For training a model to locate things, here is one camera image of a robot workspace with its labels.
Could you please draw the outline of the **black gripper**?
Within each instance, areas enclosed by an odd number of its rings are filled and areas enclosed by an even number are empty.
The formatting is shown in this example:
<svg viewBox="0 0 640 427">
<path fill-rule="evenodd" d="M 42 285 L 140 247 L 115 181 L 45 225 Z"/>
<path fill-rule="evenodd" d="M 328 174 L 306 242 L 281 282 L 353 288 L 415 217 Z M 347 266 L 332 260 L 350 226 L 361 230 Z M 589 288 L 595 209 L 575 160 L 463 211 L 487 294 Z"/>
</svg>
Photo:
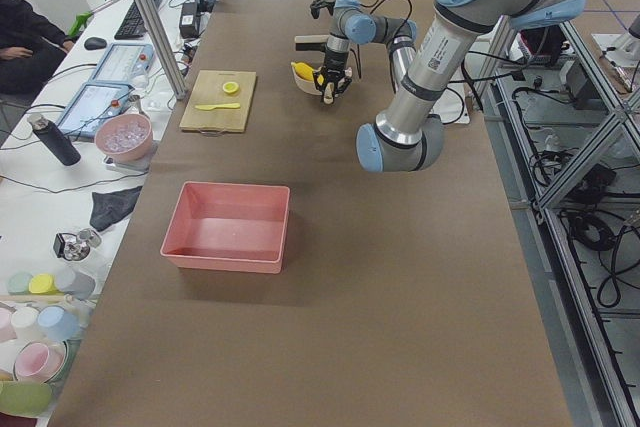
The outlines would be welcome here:
<svg viewBox="0 0 640 427">
<path fill-rule="evenodd" d="M 316 89 L 322 95 L 341 95 L 349 87 L 352 74 L 348 73 L 346 63 L 349 54 L 326 50 L 324 60 L 318 71 L 323 76 L 323 82 L 315 82 Z"/>
<path fill-rule="evenodd" d="M 326 9 L 330 16 L 334 13 L 334 3 L 326 0 L 313 0 L 309 6 L 310 14 L 313 18 L 319 18 L 323 9 Z"/>
</svg>

